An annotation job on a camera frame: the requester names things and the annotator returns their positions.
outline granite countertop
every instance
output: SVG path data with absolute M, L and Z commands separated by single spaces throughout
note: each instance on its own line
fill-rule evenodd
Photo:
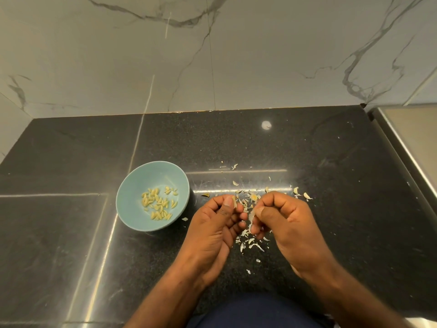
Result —
M 150 140 L 157 134 L 159 145 Z M 117 218 L 119 184 L 153 160 L 187 173 L 189 219 L 205 191 L 298 186 L 314 198 L 315 219 L 346 269 L 402 315 L 437 318 L 436 233 L 363 110 L 342 106 L 33 120 L 0 165 L 2 322 L 130 317 L 189 225 L 141 233 Z M 232 249 L 197 313 L 252 291 L 323 313 L 268 238 L 265 252 Z

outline person's left hand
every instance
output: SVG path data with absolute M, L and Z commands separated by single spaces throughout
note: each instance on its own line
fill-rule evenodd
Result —
M 207 287 L 219 276 L 236 237 L 246 228 L 247 213 L 231 195 L 214 197 L 194 215 L 176 261 L 184 262 L 199 273 Z

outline person's right hand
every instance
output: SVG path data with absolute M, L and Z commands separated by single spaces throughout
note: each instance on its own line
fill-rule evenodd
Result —
M 262 239 L 272 230 L 279 250 L 301 278 L 317 276 L 336 264 L 304 201 L 272 191 L 258 200 L 254 211 L 251 233 Z

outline person's right arm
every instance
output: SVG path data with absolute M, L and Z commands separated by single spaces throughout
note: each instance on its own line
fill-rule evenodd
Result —
M 334 258 L 307 203 L 269 192 L 256 204 L 251 232 L 272 230 L 277 246 L 342 328 L 409 328 L 410 325 L 350 275 Z

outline light blue bowl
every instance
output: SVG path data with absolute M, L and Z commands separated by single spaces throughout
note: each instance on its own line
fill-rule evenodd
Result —
M 173 193 L 166 195 L 165 187 L 178 189 L 178 195 Z M 159 188 L 159 197 L 168 198 L 169 202 L 173 199 L 178 201 L 175 208 L 166 209 L 172 213 L 169 220 L 152 220 L 150 215 L 155 209 L 148 206 L 149 211 L 145 211 L 141 204 L 141 195 L 148 192 L 148 188 Z M 190 197 L 190 184 L 188 178 L 177 165 L 167 161 L 153 161 L 133 170 L 118 188 L 115 205 L 117 213 L 124 224 L 138 231 L 155 231 L 172 224 L 182 214 L 187 207 Z

